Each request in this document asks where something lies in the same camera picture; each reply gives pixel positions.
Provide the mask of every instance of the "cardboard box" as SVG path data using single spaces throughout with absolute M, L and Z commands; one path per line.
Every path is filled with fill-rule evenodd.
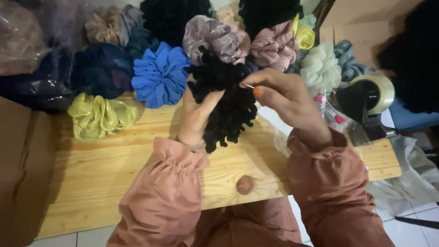
M 422 0 L 336 0 L 320 27 L 320 43 L 349 40 L 359 63 L 378 68 L 377 54 L 404 31 L 404 19 Z
M 55 159 L 52 117 L 0 97 L 0 247 L 38 235 Z

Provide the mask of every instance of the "blue chair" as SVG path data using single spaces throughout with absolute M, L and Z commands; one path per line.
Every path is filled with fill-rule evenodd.
M 415 131 L 439 125 L 439 113 L 412 113 L 403 107 L 402 101 L 397 97 L 389 110 L 398 131 Z

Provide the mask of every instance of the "tape roll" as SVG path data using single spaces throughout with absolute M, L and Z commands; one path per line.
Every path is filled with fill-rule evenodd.
M 395 88 L 392 82 L 385 76 L 363 75 L 353 79 L 349 84 L 358 83 L 360 81 L 372 82 L 378 88 L 378 95 L 374 105 L 368 107 L 368 115 L 382 113 L 387 110 L 395 99 Z

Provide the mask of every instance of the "wood knot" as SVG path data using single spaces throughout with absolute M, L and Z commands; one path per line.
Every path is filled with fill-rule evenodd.
M 236 182 L 236 190 L 241 195 L 250 194 L 255 187 L 255 181 L 252 177 L 244 175 Z

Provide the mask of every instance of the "orange fingernail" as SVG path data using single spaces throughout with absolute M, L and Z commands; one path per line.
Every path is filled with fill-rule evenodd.
M 261 89 L 259 87 L 255 87 L 255 89 L 253 89 L 253 95 L 255 97 L 259 97 L 261 95 Z

